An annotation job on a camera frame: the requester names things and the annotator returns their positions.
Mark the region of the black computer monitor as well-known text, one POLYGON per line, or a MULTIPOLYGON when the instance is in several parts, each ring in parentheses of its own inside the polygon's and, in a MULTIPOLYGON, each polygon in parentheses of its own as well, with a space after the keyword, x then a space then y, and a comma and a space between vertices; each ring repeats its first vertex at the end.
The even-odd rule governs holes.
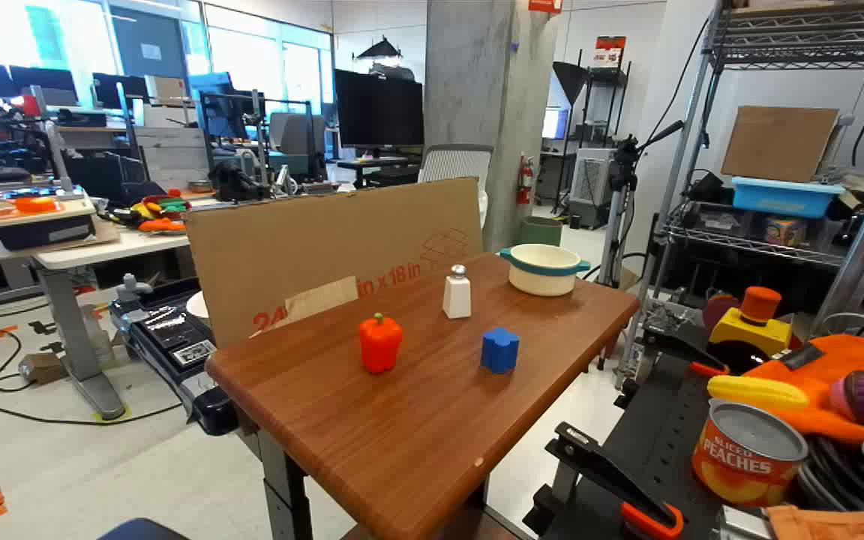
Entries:
POLYGON ((344 147, 414 147, 424 140, 424 86, 401 78, 333 73, 344 147))

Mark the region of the black orange clamp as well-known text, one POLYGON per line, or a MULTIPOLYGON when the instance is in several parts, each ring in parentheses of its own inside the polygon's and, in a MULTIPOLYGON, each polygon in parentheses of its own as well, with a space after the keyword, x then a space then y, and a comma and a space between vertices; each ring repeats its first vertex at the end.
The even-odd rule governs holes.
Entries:
POLYGON ((552 479, 552 499, 557 503, 567 503, 578 479, 588 479, 619 499, 619 520, 631 532, 646 540, 681 540, 686 524, 683 512, 628 477, 603 448, 573 423, 557 423, 547 449, 557 459, 552 479))

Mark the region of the white standing desk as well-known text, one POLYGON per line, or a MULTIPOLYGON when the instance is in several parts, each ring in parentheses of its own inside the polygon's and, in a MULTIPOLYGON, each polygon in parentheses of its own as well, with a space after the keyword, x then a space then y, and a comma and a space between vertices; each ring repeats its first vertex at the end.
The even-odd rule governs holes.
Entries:
POLYGON ((186 236, 153 236, 130 230, 123 225, 109 225, 88 240, 38 248, 5 248, 0 240, 0 262, 26 258, 33 273, 38 275, 46 298, 52 301, 60 339, 67 344, 67 372, 71 377, 71 387, 101 421, 120 421, 127 415, 127 405, 114 384, 104 377, 100 367, 100 348, 88 337, 88 318, 78 302, 74 273, 109 262, 175 252, 186 246, 186 236))

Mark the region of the white bowl teal rim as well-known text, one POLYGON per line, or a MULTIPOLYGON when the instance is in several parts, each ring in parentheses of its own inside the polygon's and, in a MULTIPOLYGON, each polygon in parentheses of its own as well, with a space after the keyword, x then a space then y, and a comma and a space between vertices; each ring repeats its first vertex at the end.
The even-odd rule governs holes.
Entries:
POLYGON ((532 298, 567 298, 588 262, 548 243, 515 243, 502 248, 510 265, 508 282, 532 298))

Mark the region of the yellow toy corn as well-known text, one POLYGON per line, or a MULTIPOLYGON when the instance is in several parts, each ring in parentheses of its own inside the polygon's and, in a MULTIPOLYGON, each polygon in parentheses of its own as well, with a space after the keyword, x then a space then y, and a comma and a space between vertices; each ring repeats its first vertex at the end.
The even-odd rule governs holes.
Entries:
POLYGON ((749 377, 749 376, 713 376, 708 393, 727 402, 746 402, 755 409, 807 409, 810 400, 796 384, 749 377))

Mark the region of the brown cardboard sheet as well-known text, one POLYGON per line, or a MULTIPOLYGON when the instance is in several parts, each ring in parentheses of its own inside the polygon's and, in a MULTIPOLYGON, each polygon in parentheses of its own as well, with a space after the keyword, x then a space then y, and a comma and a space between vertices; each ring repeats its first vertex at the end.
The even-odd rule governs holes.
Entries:
POLYGON ((474 178, 196 209, 186 236, 218 344, 275 327, 293 293, 351 278, 366 298, 483 252, 474 178))

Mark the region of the orange plastic toy body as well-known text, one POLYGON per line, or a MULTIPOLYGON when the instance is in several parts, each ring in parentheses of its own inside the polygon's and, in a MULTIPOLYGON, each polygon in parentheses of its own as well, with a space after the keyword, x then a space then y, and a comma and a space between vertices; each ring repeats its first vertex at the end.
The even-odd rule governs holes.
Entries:
POLYGON ((833 380, 850 372, 864 372, 864 337, 818 337, 810 348, 812 354, 807 364, 792 367, 790 360, 768 360, 749 369, 749 377, 796 384, 807 393, 807 409, 771 409, 771 415, 796 426, 800 436, 822 436, 846 448, 864 444, 864 426, 846 421, 827 405, 833 380))

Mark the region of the wooden table top desk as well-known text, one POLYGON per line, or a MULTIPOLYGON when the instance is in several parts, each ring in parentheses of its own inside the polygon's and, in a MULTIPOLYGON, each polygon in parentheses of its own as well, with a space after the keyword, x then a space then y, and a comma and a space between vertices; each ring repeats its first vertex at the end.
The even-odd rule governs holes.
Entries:
POLYGON ((491 254, 468 271, 468 320, 442 314, 438 278, 414 278, 214 356, 210 376, 255 429, 273 540, 313 540, 307 482, 382 540, 436 534, 640 308, 588 282, 528 298, 491 254), (376 313, 406 330, 382 376, 364 369, 356 339, 376 313), (495 327, 519 337, 503 376, 480 367, 495 327))

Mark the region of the yellow box orange button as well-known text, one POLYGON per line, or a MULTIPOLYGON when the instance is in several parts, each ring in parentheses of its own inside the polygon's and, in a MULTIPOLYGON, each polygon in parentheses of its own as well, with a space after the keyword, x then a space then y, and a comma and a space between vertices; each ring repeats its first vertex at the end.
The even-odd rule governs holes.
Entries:
POLYGON ((792 344, 792 327, 776 318, 782 293, 766 284, 749 284, 708 332, 711 344, 742 343, 771 356, 792 344))

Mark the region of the peaches tin can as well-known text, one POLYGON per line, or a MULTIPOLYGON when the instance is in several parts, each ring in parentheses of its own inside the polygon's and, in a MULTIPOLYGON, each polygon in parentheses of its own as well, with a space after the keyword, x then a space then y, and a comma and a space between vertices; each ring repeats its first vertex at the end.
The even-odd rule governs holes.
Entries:
POLYGON ((732 508, 781 503, 807 459, 807 442, 785 421, 742 402, 708 402, 693 448, 693 473, 732 508))

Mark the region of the red fire extinguisher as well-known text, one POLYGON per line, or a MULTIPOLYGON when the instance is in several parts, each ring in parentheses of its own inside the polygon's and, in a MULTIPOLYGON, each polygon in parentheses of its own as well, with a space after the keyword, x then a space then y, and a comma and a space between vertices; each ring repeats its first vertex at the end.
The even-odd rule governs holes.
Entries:
POLYGON ((515 208, 528 209, 532 201, 534 201, 534 159, 523 152, 515 167, 515 208))

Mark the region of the orange toy bell pepper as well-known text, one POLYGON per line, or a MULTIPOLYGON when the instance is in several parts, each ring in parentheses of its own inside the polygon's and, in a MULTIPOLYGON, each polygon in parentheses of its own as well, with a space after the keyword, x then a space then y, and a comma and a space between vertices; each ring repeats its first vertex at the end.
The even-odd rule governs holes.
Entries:
POLYGON ((356 330, 361 339, 361 364, 366 372, 382 376, 395 367, 399 348, 406 343, 406 330, 395 318, 376 313, 356 330))

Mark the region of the blue plastic bin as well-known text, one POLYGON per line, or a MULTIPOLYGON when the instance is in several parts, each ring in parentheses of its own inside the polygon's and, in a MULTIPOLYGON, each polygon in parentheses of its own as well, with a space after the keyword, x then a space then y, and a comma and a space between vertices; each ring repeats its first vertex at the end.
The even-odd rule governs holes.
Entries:
POLYGON ((822 218, 839 186, 790 182, 790 181, 732 181, 732 208, 768 216, 822 218))

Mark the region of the white plastic bottle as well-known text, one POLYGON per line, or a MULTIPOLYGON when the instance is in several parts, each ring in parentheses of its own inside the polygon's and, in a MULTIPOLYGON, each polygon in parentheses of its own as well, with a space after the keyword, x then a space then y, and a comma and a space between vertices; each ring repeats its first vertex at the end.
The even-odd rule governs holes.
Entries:
POLYGON ((468 271, 463 265, 453 265, 447 278, 444 278, 442 308, 450 320, 463 320, 472 314, 472 278, 468 278, 468 271))

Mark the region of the blue cube block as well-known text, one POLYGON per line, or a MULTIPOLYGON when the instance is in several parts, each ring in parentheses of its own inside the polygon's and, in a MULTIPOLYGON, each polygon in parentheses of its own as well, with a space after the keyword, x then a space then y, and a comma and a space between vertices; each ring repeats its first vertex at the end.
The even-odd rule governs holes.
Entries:
POLYGON ((510 330, 485 330, 483 332, 483 350, 480 350, 480 367, 503 376, 515 369, 515 356, 519 356, 519 337, 510 330))

